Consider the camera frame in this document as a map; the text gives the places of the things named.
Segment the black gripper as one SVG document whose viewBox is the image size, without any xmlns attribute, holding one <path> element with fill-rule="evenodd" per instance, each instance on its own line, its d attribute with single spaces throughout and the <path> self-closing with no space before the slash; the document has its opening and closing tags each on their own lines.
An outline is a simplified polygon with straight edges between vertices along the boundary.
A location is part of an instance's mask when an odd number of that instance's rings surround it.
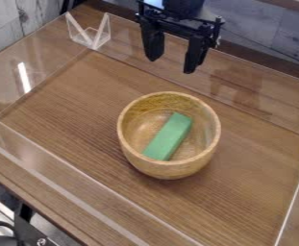
<svg viewBox="0 0 299 246">
<path fill-rule="evenodd" d="M 164 34 L 188 38 L 183 73 L 189 74 L 203 63 L 208 48 L 219 46 L 220 15 L 204 6 L 205 0 L 136 0 L 137 22 L 145 56 L 151 62 L 164 53 Z"/>
</svg>

